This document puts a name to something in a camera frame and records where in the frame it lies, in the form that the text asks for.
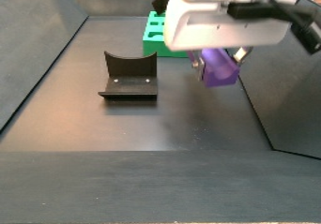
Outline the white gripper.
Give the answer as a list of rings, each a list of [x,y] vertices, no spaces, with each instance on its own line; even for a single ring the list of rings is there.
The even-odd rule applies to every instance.
[[[164,43],[171,51],[187,51],[196,79],[203,80],[204,48],[241,47],[232,59],[241,67],[253,47],[277,44],[286,35],[289,24],[273,18],[235,20],[227,13],[228,4],[266,0],[170,0],[166,4]]]

